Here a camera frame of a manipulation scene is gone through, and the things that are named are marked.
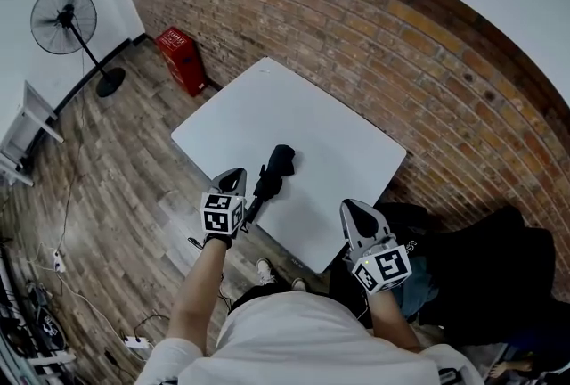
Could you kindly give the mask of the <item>white metal desk frame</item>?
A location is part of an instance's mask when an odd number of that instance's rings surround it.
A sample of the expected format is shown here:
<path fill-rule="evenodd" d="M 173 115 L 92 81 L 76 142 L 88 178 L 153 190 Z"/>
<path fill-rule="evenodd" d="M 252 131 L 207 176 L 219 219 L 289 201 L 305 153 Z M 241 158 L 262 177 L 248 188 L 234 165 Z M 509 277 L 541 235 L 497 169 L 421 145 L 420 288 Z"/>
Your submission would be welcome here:
<path fill-rule="evenodd" d="M 32 124 L 36 131 L 42 130 L 58 143 L 65 139 L 48 124 L 58 116 L 50 104 L 27 81 L 23 80 L 11 88 L 0 88 L 0 173 L 7 176 L 9 184 L 19 181 L 34 186 L 34 181 L 23 174 L 21 160 L 29 153 L 17 144 L 16 138 L 22 126 Z"/>

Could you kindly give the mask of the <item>person's right forearm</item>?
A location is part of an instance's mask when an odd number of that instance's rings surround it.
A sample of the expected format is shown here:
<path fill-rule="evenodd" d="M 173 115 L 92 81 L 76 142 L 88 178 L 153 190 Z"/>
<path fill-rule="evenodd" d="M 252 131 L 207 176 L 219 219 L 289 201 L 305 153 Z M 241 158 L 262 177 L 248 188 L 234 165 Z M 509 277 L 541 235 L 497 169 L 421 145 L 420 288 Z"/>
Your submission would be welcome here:
<path fill-rule="evenodd" d="M 419 353 L 419 339 L 404 318 L 391 291 L 380 291 L 368 296 L 372 331 L 376 338 L 389 341 L 398 348 Z"/>

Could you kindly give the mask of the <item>person's left forearm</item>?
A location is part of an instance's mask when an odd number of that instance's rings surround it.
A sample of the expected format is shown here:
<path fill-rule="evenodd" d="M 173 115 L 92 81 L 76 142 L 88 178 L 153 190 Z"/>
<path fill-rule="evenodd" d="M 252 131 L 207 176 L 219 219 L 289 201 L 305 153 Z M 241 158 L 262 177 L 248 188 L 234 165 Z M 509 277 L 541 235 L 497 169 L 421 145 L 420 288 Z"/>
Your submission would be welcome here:
<path fill-rule="evenodd" d="M 168 338 L 188 340 L 206 353 L 208 325 L 222 281 L 227 244 L 211 239 L 179 289 L 169 317 Z"/>

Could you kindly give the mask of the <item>red box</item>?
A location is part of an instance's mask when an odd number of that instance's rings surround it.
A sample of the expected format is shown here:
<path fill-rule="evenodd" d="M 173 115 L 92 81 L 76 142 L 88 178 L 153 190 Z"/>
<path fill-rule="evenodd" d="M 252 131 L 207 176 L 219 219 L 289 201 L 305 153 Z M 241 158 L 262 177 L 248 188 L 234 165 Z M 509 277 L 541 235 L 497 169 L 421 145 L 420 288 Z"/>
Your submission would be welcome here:
<path fill-rule="evenodd" d="M 199 95 L 208 80 L 196 43 L 175 27 L 165 30 L 155 43 L 177 84 L 191 97 Z"/>

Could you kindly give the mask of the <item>person's white shirt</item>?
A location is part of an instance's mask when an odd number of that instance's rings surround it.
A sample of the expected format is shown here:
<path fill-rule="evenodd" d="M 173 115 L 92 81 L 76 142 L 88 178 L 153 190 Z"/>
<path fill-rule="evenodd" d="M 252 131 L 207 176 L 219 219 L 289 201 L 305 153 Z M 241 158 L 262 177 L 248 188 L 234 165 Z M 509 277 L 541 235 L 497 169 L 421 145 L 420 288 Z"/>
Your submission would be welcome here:
<path fill-rule="evenodd" d="M 458 385 L 484 385 L 448 345 L 412 353 L 373 337 L 336 301 L 290 291 L 233 310 L 210 356 L 188 340 L 162 340 L 135 385 L 442 385 L 445 369 Z"/>

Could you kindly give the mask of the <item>black standing fan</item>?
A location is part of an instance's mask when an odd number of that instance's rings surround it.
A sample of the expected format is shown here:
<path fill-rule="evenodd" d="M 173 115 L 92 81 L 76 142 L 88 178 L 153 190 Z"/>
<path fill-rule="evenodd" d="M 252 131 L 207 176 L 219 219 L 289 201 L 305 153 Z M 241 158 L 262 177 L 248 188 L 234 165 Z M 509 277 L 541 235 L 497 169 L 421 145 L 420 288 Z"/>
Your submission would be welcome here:
<path fill-rule="evenodd" d="M 44 51 L 55 55 L 85 52 L 102 75 L 96 93 L 105 98 L 118 91 L 126 72 L 122 68 L 106 70 L 88 48 L 97 22 L 93 0 L 36 0 L 30 14 L 32 37 Z"/>

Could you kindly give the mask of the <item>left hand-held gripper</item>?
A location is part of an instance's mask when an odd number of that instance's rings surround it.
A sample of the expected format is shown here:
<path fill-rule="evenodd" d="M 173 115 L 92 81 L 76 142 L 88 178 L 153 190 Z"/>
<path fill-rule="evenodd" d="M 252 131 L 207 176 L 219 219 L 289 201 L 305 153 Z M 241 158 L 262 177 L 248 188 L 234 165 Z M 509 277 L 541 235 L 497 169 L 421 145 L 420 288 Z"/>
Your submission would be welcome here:
<path fill-rule="evenodd" d="M 205 234 L 235 236 L 245 214 L 247 171 L 233 168 L 212 180 L 211 189 L 218 193 L 204 192 L 201 196 L 200 217 Z"/>

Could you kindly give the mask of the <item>person's black trousers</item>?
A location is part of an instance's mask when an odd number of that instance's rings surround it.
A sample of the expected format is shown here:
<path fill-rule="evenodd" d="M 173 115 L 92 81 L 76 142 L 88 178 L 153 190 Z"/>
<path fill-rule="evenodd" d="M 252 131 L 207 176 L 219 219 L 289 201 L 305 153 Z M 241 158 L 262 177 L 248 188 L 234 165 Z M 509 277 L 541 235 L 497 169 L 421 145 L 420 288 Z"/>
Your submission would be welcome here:
<path fill-rule="evenodd" d="M 229 310 L 229 314 L 253 299 L 264 298 L 271 296 L 273 294 L 290 292 L 290 291 L 292 291 L 291 284 L 284 283 L 282 281 L 277 281 L 277 283 L 268 284 L 265 286 L 256 285 L 247 290 L 241 297 L 239 297 L 237 300 L 235 300 L 232 303 L 231 309 Z M 329 297 L 329 295 L 326 293 L 311 291 L 308 287 L 306 293 L 313 294 L 315 296 L 322 296 L 325 298 Z"/>

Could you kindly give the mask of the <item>white table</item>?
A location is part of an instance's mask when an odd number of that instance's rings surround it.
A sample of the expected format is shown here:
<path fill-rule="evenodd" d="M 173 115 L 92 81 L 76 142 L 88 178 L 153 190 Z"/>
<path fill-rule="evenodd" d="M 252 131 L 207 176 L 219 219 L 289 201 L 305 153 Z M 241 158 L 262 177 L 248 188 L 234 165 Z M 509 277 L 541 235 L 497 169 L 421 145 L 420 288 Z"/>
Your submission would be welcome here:
<path fill-rule="evenodd" d="M 187 118 L 171 137 L 212 179 L 247 171 L 247 199 L 278 144 L 295 173 L 256 217 L 297 262 L 321 274 L 345 244 L 344 199 L 375 204 L 406 155 L 396 141 L 333 96 L 265 57 Z"/>

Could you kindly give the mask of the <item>cluttered equipment shelf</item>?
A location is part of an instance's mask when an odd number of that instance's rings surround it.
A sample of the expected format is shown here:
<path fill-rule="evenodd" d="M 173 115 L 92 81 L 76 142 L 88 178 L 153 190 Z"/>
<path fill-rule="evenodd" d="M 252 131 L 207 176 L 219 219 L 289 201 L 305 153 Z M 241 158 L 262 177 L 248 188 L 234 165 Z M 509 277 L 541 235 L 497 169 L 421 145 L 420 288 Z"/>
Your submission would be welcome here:
<path fill-rule="evenodd" d="M 75 357 L 49 348 L 24 306 L 7 245 L 0 239 L 0 385 L 76 385 L 64 364 Z"/>

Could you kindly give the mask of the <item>person's white left shoe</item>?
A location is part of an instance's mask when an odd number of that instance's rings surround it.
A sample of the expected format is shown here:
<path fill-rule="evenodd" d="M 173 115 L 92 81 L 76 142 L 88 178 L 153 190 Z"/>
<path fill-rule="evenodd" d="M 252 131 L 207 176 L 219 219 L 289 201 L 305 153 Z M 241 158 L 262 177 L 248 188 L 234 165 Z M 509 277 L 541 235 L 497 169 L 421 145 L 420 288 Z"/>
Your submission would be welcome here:
<path fill-rule="evenodd" d="M 257 261 L 256 271 L 258 275 L 258 284 L 260 286 L 277 283 L 277 275 L 273 270 L 273 266 L 266 258 L 260 258 Z"/>

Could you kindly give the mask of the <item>black jacket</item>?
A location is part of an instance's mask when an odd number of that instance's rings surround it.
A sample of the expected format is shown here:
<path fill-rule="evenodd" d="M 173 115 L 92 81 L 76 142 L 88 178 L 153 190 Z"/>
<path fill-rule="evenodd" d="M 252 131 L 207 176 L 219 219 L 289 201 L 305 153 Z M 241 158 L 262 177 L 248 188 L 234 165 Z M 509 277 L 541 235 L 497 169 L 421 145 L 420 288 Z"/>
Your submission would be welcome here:
<path fill-rule="evenodd" d="M 503 207 L 450 233 L 424 234 L 427 266 L 439 288 L 413 320 L 439 325 L 456 345 L 509 342 L 550 299 L 556 269 L 552 234 Z"/>

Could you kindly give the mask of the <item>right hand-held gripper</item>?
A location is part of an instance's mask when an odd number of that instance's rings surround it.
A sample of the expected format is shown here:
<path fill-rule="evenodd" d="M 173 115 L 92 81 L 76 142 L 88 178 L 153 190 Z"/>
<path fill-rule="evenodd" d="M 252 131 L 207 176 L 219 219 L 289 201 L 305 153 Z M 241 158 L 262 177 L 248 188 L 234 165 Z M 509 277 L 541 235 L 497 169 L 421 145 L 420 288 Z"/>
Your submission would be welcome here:
<path fill-rule="evenodd" d="M 339 212 L 351 248 L 359 248 L 359 241 L 378 241 L 368 248 L 349 250 L 344 256 L 351 275 L 368 295 L 391 290 L 411 276 L 407 250 L 397 242 L 383 214 L 354 199 L 344 199 Z"/>

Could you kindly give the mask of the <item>blue jeans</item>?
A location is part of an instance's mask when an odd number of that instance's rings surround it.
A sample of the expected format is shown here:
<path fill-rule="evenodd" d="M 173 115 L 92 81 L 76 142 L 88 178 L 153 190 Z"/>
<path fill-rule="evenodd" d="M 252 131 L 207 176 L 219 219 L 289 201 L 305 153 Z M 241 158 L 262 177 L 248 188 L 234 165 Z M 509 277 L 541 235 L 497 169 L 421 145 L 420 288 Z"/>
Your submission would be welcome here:
<path fill-rule="evenodd" d="M 425 257 L 414 257 L 410 263 L 411 276 L 400 286 L 392 289 L 395 300 L 406 319 L 415 317 L 439 293 L 434 277 L 428 270 L 427 259 Z"/>

